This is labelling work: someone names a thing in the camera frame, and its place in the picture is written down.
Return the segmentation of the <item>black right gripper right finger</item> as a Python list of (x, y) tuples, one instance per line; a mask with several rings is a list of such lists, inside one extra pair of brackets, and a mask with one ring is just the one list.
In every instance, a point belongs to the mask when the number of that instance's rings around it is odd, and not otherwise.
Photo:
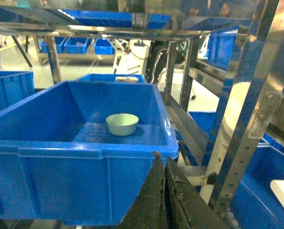
[(165, 200), (171, 229), (228, 228), (170, 157), (167, 157), (165, 172)]

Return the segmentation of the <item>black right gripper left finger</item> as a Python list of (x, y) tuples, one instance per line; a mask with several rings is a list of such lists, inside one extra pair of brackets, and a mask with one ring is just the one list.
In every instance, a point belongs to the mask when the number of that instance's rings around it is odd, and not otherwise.
[(166, 229), (165, 166), (161, 154), (152, 152), (155, 161), (134, 203), (123, 217), (119, 229)]

